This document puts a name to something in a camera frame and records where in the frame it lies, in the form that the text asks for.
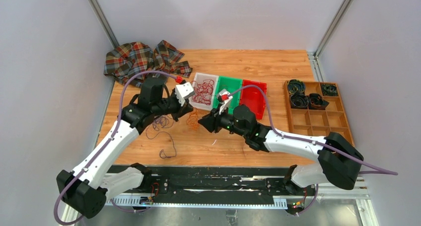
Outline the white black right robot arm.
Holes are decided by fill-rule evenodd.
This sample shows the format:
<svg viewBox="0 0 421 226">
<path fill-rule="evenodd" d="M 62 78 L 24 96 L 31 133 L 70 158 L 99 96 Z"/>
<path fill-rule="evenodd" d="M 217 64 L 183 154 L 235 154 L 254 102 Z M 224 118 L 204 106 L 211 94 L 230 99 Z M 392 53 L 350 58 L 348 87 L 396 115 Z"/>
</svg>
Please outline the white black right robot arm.
<svg viewBox="0 0 421 226">
<path fill-rule="evenodd" d="M 328 136 L 305 136 L 272 129 L 259 123 L 255 114 L 245 105 L 233 113 L 212 109 L 198 123 L 210 133 L 222 129 L 242 136 L 246 145 L 255 151 L 283 152 L 314 161 L 309 165 L 292 165 L 284 176 L 281 187 L 295 195 L 305 187 L 320 183 L 351 190 L 355 186 L 363 156 L 339 133 Z"/>
</svg>

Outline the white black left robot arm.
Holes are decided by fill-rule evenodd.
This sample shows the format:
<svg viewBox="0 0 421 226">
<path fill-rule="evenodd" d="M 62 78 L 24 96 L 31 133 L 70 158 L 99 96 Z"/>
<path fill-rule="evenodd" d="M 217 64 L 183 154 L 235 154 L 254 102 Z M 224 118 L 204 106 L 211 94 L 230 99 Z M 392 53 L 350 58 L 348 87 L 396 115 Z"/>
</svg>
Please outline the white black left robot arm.
<svg viewBox="0 0 421 226">
<path fill-rule="evenodd" d="M 72 171 L 58 174 L 59 202 L 91 219 L 107 201 L 121 193 L 131 189 L 145 193 L 151 189 L 151 170 L 139 163 L 109 177 L 106 173 L 124 149 L 159 117 L 171 115 L 177 121 L 192 112 L 192 85 L 179 77 L 176 83 L 169 91 L 160 78 L 149 77 L 143 82 L 140 93 L 121 109 L 112 129 L 93 152 Z"/>
</svg>

